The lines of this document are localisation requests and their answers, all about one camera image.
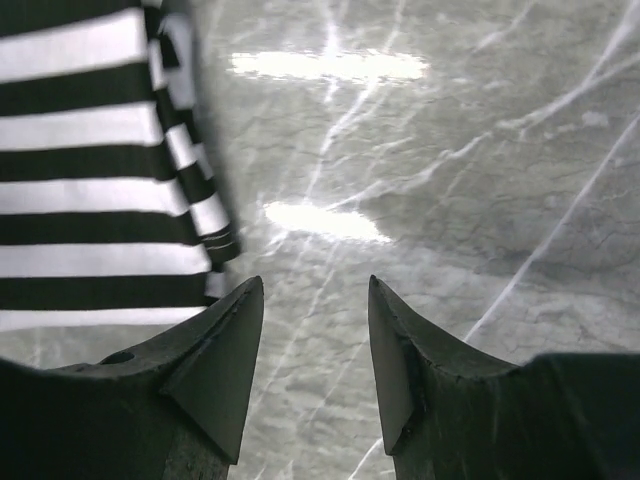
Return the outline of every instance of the striped cloth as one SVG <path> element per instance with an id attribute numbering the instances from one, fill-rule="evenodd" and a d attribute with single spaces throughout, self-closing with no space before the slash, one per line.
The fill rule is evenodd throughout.
<path id="1" fill-rule="evenodd" d="M 165 324 L 239 254 L 193 118 L 188 18 L 0 2 L 0 330 Z"/>

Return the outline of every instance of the striped shirt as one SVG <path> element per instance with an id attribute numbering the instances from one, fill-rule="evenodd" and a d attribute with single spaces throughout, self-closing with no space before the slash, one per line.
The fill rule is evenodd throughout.
<path id="1" fill-rule="evenodd" d="M 0 2 L 0 331 L 175 323 L 239 253 L 193 118 L 187 17 Z"/>

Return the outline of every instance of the marble surface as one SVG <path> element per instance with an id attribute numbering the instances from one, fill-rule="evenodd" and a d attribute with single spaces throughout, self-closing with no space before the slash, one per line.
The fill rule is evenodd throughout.
<path id="1" fill-rule="evenodd" d="M 513 362 L 640 345 L 640 0 L 194 0 L 263 340 L 233 480 L 389 480 L 375 273 Z M 159 328 L 0 335 L 39 366 Z"/>

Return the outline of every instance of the folded cloth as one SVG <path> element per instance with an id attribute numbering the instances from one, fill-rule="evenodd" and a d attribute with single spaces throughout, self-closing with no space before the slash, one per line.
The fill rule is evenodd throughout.
<path id="1" fill-rule="evenodd" d="M 240 248 L 190 35 L 140 0 L 0 2 L 0 330 L 174 323 L 224 295 Z"/>

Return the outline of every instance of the black and white striped fabric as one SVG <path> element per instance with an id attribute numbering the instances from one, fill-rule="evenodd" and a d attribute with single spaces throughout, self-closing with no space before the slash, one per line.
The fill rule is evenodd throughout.
<path id="1" fill-rule="evenodd" d="M 0 2 L 0 330 L 175 323 L 225 293 L 191 33 L 140 0 Z"/>

